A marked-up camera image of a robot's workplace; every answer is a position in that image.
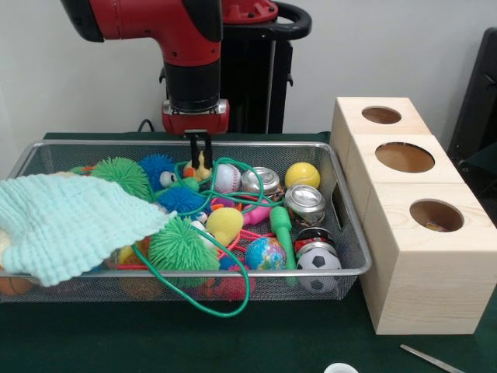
wooden box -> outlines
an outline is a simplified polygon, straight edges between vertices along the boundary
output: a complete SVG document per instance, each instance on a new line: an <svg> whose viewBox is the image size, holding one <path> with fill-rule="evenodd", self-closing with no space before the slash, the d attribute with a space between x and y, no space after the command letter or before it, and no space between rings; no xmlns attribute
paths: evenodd
<svg viewBox="0 0 497 373"><path fill-rule="evenodd" d="M497 281L497 230L466 185L375 183L363 227L374 265L361 284L378 334L475 331Z"/></svg>
<svg viewBox="0 0 497 373"><path fill-rule="evenodd" d="M345 168L356 134L431 134L410 99L339 97L332 122L332 147Z"/></svg>
<svg viewBox="0 0 497 373"><path fill-rule="evenodd" d="M344 168L361 222L373 183L464 183L432 135L357 134Z"/></svg>

baseball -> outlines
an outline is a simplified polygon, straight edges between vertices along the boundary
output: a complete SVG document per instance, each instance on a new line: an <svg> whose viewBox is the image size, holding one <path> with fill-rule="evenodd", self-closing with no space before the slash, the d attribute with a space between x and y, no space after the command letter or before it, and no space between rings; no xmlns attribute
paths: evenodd
<svg viewBox="0 0 497 373"><path fill-rule="evenodd" d="M214 189L219 193L232 193L240 189L242 175L233 165L219 165L216 172Z"/></svg>

knitted blanket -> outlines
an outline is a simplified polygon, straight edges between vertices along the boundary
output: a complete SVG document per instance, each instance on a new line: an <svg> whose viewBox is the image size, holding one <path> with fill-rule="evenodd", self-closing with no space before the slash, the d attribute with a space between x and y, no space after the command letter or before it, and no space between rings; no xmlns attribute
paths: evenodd
<svg viewBox="0 0 497 373"><path fill-rule="evenodd" d="M31 274L43 286L91 270L166 222L158 207L95 177L0 181L0 228L11 241L0 253L2 266L11 274Z"/></svg>

metal basket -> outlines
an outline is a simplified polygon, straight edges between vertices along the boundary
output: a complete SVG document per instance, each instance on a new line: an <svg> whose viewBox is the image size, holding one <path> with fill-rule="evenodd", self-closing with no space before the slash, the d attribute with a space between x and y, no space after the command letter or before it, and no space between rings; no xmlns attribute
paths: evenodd
<svg viewBox="0 0 497 373"><path fill-rule="evenodd" d="M76 166L94 165L108 157L139 161L150 154L168 154L177 162L189 159L186 141L41 141L28 147L10 177L67 171ZM345 297L358 275L371 264L369 249L353 207L339 160L334 151L319 142L214 142L214 159L232 157L252 166L274 169L281 180L295 162L309 162L321 173L320 191L327 200L323 227L333 235L341 270L250 270L255 285L252 300L288 301ZM251 227L258 233L269 232L269 222ZM292 230L294 239L299 228ZM232 271L163 271L171 281L203 277L196 288L185 289L197 300L234 300L243 293L243 279ZM23 277L35 282L25 294L16 294L17 281ZM287 277L296 277L290 286ZM27 276L12 276L0 271L0 302L119 302L181 300L162 286L146 270L100 270L83 274L57 286L43 288ZM302 281L317 281L315 292L306 290ZM2 291L12 285L11 291Z"/></svg>

green table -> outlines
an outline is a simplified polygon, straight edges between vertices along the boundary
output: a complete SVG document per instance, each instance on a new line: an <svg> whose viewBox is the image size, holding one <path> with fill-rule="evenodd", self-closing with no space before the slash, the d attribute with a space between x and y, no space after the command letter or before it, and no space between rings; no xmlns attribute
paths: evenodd
<svg viewBox="0 0 497 373"><path fill-rule="evenodd" d="M226 138L263 140L255 135ZM327 138L299 134L266 139ZM497 372L496 342L495 294L473 336L376 336L358 282L341 302L250 302L240 316L227 320L204 315L185 302L0 305L0 369L5 372L320 373L337 361L360 373L440 371L398 348L405 343L467 373L487 373Z"/></svg>

